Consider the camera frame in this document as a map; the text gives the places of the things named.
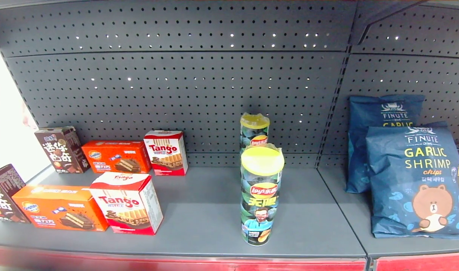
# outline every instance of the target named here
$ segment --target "bear cartoon on bag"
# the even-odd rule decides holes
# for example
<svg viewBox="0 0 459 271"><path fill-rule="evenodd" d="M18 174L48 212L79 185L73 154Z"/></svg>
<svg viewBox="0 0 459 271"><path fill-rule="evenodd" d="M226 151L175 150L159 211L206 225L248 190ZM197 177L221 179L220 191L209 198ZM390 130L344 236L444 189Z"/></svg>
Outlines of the bear cartoon on bag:
<svg viewBox="0 0 459 271"><path fill-rule="evenodd" d="M412 206L415 214L421 218L420 228L412 231L422 230L433 233L448 224L447 216L452 211L453 199L443 184L438 187L421 185L419 192L413 198Z"/></svg>

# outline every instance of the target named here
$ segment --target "potato chip canister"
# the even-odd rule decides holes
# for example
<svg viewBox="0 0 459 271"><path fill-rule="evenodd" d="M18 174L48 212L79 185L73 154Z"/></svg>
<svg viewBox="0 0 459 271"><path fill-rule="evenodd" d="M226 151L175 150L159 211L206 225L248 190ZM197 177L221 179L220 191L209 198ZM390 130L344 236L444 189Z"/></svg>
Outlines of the potato chip canister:
<svg viewBox="0 0 459 271"><path fill-rule="evenodd" d="M258 146L268 142L269 118L261 114L244 113L240 124L240 154L246 146Z"/></svg>
<svg viewBox="0 0 459 271"><path fill-rule="evenodd" d="M250 245L264 245L271 235L284 164L273 144L247 146L241 155L241 232Z"/></svg>

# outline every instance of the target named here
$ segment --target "chocolate wafer box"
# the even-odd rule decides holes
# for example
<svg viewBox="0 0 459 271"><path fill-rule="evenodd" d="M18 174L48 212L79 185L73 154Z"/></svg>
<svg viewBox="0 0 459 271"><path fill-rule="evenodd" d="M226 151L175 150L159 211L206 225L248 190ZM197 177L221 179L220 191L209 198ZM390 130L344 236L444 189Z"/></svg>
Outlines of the chocolate wafer box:
<svg viewBox="0 0 459 271"><path fill-rule="evenodd" d="M141 141L90 141L82 146L95 173L124 172L148 173L151 164L144 142Z"/></svg>
<svg viewBox="0 0 459 271"><path fill-rule="evenodd" d="M156 234L163 213L149 174L106 172L90 191L115 233Z"/></svg>
<svg viewBox="0 0 459 271"><path fill-rule="evenodd" d="M144 144L156 175L186 175L188 161L182 131L150 131Z"/></svg>
<svg viewBox="0 0 459 271"><path fill-rule="evenodd" d="M84 186L26 186L12 196L37 228L105 231L108 223Z"/></svg>
<svg viewBox="0 0 459 271"><path fill-rule="evenodd" d="M0 168L0 220L30 223L11 198L24 186L25 183L11 164Z"/></svg>
<svg viewBox="0 0 459 271"><path fill-rule="evenodd" d="M74 126L39 129L35 136L57 173L84 173L90 168Z"/></svg>

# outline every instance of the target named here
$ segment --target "finute garlic shrimp chips bag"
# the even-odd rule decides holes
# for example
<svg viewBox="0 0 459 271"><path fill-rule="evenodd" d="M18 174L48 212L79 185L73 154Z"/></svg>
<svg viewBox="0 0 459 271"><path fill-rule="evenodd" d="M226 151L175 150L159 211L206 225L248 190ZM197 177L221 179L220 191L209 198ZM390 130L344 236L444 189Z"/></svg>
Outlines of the finute garlic shrimp chips bag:
<svg viewBox="0 0 459 271"><path fill-rule="evenodd" d="M348 193L370 190L365 136L368 127L415 126L423 95L351 96L348 127Z"/></svg>
<svg viewBox="0 0 459 271"><path fill-rule="evenodd" d="M447 124L370 127L366 142L375 237L459 239L459 154Z"/></svg>

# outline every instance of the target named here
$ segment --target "yellow lid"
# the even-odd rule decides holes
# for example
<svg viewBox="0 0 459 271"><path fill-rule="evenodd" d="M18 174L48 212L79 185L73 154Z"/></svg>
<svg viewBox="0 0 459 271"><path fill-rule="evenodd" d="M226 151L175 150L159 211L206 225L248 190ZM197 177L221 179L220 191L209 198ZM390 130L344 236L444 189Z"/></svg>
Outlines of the yellow lid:
<svg viewBox="0 0 459 271"><path fill-rule="evenodd" d="M258 176L273 176L285 165L281 148L273 144L247 146L241 154L241 165L250 173Z"/></svg>
<svg viewBox="0 0 459 271"><path fill-rule="evenodd" d="M269 118L261 114L250 115L248 113L244 113L241 116L240 123L244 127L251 129L263 129L269 126Z"/></svg>

